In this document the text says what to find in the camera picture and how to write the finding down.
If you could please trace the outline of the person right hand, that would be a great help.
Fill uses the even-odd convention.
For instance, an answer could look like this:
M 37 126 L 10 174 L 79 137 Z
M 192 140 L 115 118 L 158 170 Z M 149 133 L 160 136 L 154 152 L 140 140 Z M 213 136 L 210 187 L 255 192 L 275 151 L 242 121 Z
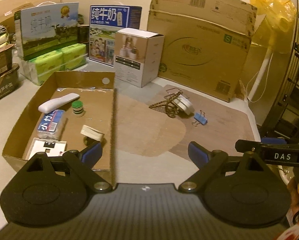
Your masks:
M 296 182 L 295 177 L 293 177 L 287 185 L 287 189 L 291 196 L 290 208 L 288 211 L 288 222 L 290 225 L 294 225 L 293 218 L 296 213 L 299 212 L 299 183 Z

